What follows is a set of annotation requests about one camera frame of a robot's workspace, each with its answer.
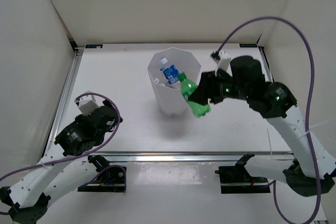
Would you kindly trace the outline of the white orange label bottle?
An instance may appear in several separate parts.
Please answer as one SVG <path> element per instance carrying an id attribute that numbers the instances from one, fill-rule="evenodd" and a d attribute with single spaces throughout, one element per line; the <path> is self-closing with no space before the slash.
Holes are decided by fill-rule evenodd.
<path id="1" fill-rule="evenodd" d="M 177 86 L 175 86 L 175 85 L 173 85 L 173 84 L 169 84 L 169 83 L 167 83 L 165 86 L 168 87 L 168 88 L 171 88 L 171 89 L 175 89 L 175 90 L 178 89 Z"/>

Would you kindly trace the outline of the blue label plastic bottle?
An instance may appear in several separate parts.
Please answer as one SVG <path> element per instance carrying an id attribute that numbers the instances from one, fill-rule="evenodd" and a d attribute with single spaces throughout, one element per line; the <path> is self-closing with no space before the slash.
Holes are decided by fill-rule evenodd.
<path id="1" fill-rule="evenodd" d="M 178 82 L 178 75 L 180 72 L 176 68 L 175 65 L 170 64 L 169 61 L 166 58 L 163 58 L 160 60 L 161 62 L 161 68 L 164 68 L 164 71 L 162 72 L 166 80 L 169 84 L 174 84 Z"/>

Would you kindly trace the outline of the clear unlabeled plastic bottle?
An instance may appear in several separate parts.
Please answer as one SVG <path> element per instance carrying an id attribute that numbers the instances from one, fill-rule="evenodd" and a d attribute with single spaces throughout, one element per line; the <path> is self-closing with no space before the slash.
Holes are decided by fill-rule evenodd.
<path id="1" fill-rule="evenodd" d="M 157 84 L 157 85 L 165 86 L 165 84 L 164 84 L 162 81 L 160 81 L 159 78 L 154 78 L 153 81 L 154 81 L 154 83 Z"/>

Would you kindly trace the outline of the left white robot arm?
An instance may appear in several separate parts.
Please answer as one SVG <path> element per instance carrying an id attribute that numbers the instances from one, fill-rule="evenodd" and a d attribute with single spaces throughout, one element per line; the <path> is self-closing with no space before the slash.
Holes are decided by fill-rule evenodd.
<path id="1" fill-rule="evenodd" d="M 16 223 L 36 223 L 59 198 L 75 189 L 89 186 L 94 191 L 121 191 L 126 184 L 125 167 L 111 164 L 94 152 L 111 141 L 123 121 L 117 106 L 97 93 L 86 92 L 75 99 L 80 115 L 55 137 L 40 161 L 31 167 L 10 172 L 28 173 L 16 184 L 1 188 L 1 202 L 9 206 L 6 215 Z"/>

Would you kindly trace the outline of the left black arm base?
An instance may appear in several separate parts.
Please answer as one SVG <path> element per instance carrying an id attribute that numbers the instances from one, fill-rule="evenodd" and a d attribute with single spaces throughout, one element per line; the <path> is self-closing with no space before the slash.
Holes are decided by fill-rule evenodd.
<path id="1" fill-rule="evenodd" d="M 88 157 L 88 162 L 96 168 L 94 179 L 78 187 L 78 192 L 125 193 L 127 190 L 127 166 L 108 161 L 101 155 Z"/>

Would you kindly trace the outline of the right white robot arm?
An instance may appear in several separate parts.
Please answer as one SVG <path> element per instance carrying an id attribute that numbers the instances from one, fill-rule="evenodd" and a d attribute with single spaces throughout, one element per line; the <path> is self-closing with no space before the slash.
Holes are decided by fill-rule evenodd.
<path id="1" fill-rule="evenodd" d="M 245 154 L 228 170 L 225 183 L 252 182 L 263 177 L 286 183 L 297 194 L 310 197 L 328 193 L 335 185 L 335 158 L 322 146 L 313 133 L 305 128 L 305 120 L 291 91 L 280 82 L 266 81 L 261 64 L 252 56 L 239 56 L 229 63 L 228 74 L 219 56 L 215 71 L 202 72 L 198 87 L 188 100 L 208 105 L 225 98 L 244 100 L 272 125 L 294 155 L 290 161 L 277 161 Z"/>

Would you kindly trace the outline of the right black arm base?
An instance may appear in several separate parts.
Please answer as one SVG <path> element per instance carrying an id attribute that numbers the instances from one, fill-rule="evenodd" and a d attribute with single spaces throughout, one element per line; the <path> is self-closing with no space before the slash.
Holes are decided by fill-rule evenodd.
<path id="1" fill-rule="evenodd" d="M 267 194 L 269 181 L 263 177 L 251 177 L 236 166 L 219 166 L 215 171 L 219 176 L 221 194 Z"/>

